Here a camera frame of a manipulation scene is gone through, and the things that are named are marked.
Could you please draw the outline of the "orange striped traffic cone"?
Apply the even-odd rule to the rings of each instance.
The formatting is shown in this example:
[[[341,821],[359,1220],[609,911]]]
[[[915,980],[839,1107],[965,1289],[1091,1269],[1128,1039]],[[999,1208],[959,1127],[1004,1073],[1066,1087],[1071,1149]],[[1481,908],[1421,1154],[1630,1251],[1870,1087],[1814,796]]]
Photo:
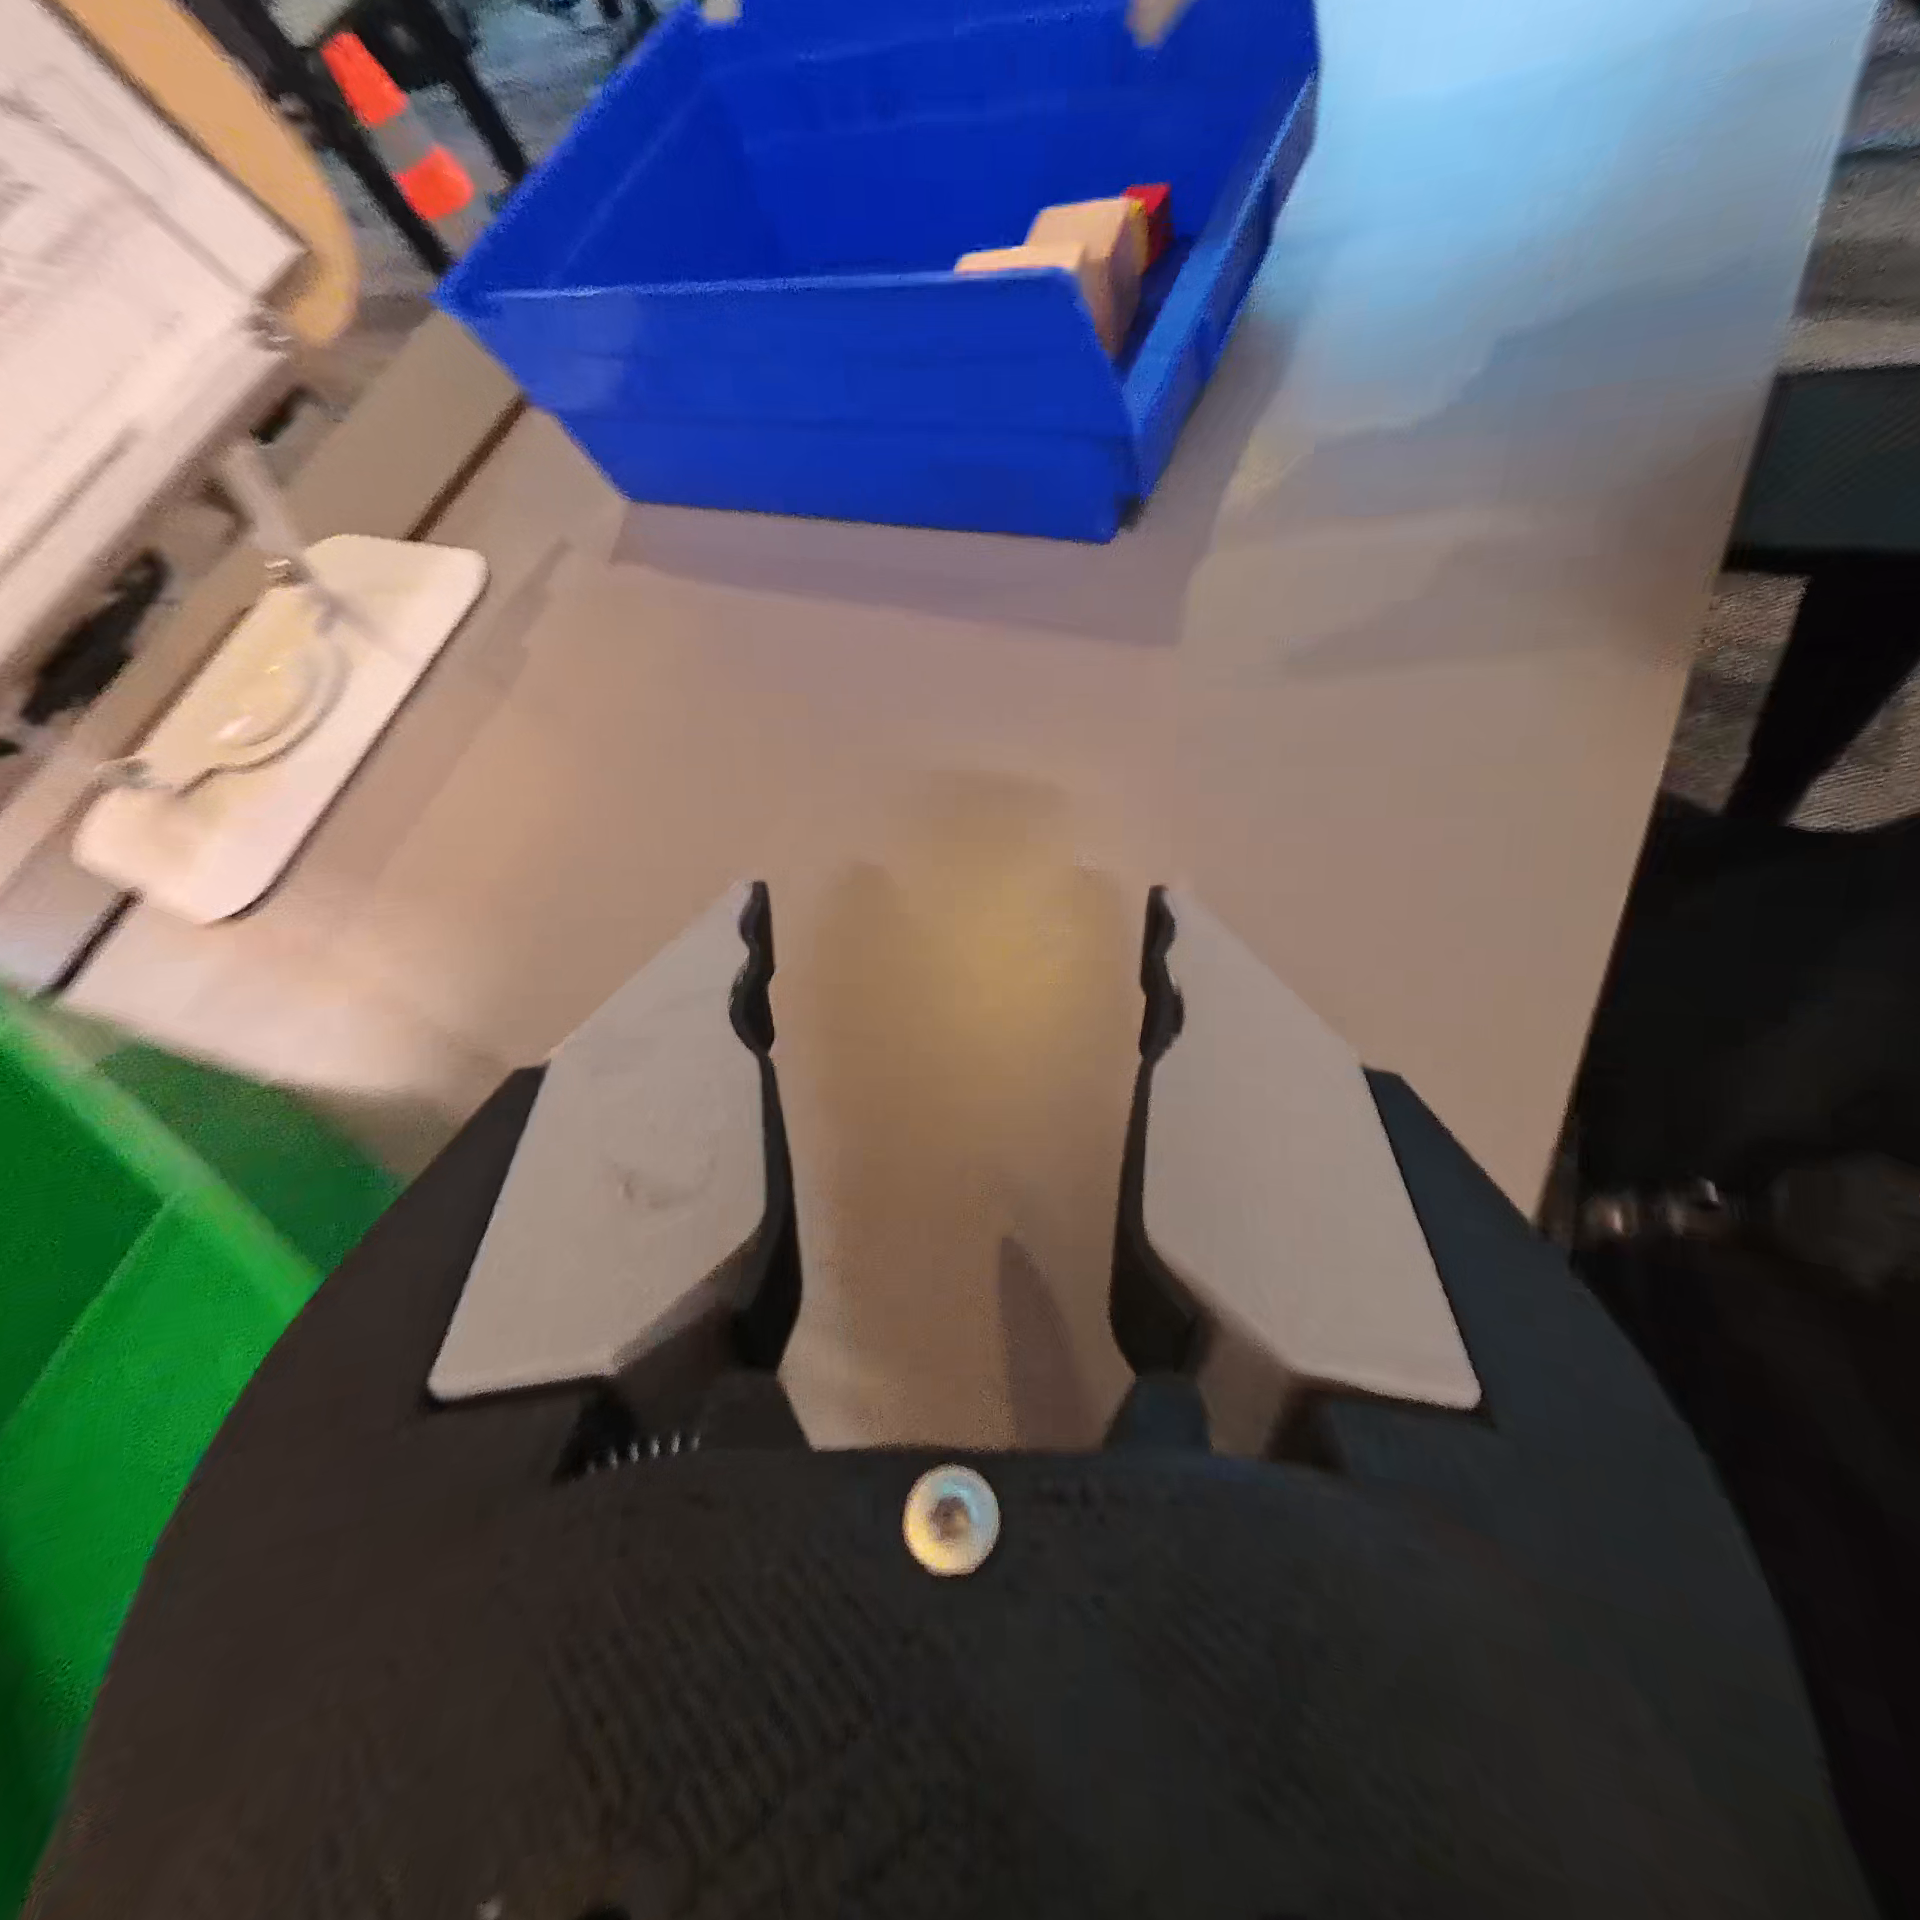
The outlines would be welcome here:
[[[319,59],[394,179],[401,203],[440,235],[448,251],[464,251],[483,225],[467,169],[359,35],[332,32],[319,44]]]

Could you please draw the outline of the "white document stand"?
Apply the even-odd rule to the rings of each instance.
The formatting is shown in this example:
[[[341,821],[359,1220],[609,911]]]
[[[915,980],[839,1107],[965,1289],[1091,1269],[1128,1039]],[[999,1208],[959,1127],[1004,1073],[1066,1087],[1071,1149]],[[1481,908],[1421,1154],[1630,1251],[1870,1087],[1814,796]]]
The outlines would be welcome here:
[[[283,492],[311,581],[229,545],[27,755],[3,939],[73,946],[120,898],[211,925],[280,887],[487,589],[480,552],[419,533],[518,410],[458,325],[406,338]]]

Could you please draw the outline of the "black office chair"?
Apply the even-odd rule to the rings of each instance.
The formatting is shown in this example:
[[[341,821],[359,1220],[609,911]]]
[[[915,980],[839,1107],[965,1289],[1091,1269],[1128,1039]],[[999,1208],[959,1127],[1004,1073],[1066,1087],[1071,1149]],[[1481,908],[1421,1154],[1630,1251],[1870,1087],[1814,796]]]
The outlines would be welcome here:
[[[1648,821],[1574,1092],[1578,1271],[1725,1485],[1882,1915],[1918,1905],[1918,821],[1795,827],[1915,684],[1915,363],[1784,375],[1725,550],[1798,583]]]

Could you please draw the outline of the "large wooden cube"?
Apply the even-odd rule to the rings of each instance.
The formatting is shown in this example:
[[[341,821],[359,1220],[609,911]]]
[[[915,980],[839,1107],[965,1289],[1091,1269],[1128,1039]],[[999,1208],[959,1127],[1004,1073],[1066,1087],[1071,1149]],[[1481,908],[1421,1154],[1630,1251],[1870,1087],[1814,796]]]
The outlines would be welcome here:
[[[965,251],[951,262],[951,271],[978,280],[1063,275],[1107,358],[1115,358],[1123,345],[1139,308],[1139,250],[1120,232],[1070,232],[1026,238],[1012,248]]]

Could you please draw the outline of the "printed instruction sheet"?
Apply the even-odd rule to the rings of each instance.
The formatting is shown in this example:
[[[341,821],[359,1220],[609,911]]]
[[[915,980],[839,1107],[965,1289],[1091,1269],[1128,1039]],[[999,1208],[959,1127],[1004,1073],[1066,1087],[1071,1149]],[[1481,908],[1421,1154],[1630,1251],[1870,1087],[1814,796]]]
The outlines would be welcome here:
[[[275,367],[301,244],[44,3],[2,7],[3,645]]]

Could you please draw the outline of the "blue plastic bin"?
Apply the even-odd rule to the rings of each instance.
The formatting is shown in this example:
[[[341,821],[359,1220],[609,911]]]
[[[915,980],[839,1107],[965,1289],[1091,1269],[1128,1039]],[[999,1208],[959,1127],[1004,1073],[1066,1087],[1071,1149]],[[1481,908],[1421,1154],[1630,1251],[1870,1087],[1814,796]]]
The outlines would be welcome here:
[[[629,501],[1103,543],[1151,497],[1316,130],[1303,1],[682,3],[438,308]],[[1115,356],[1040,210],[1169,187]]]

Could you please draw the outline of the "green plastic bin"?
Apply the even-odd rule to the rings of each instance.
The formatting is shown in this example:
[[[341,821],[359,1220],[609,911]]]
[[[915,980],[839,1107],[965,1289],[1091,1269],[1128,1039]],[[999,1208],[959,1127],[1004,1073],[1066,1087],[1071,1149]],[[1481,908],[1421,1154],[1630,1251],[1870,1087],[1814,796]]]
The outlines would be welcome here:
[[[400,1190],[293,1092],[3,988],[3,1915],[204,1451]]]

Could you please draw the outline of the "grey desk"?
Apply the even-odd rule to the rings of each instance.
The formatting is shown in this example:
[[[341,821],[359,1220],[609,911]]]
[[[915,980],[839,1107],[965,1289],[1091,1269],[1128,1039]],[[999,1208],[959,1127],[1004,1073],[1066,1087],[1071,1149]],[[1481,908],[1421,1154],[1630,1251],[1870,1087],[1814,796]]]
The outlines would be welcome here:
[[[629,506],[425,318],[309,532],[492,588],[250,915],[60,999],[398,1174],[761,878],[828,1444],[1076,1444],[1169,884],[1524,1209],[1683,701],[1875,3],[1326,3],[1316,136],[1099,545]]]

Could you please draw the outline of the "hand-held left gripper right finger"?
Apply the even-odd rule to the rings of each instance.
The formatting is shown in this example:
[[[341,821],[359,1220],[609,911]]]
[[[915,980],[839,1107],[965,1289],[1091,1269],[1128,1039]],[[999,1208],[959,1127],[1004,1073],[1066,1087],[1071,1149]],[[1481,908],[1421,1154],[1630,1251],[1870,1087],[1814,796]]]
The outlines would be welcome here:
[[[1474,1413],[1481,1386],[1359,1053],[1220,915],[1151,886],[1110,1327],[1212,1447],[1279,1456],[1332,1400]]]

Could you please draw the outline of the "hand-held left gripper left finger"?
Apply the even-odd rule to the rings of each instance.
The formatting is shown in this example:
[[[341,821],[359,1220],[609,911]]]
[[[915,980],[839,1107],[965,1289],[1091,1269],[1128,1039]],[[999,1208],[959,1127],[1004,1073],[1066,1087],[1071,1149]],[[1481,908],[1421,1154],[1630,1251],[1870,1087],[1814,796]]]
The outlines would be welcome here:
[[[778,1371],[802,1308],[772,898],[741,880],[549,1053],[427,1371],[438,1404]]]

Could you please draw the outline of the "medium wooden cube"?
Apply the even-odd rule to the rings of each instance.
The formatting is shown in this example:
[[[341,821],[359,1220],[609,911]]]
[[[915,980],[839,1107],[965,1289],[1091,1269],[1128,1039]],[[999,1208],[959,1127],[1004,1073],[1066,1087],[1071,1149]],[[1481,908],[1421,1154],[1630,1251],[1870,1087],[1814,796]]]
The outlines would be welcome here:
[[[1151,259],[1148,207],[1132,193],[1044,206],[1023,235],[1047,259],[1071,259],[1077,271],[1137,281]]]

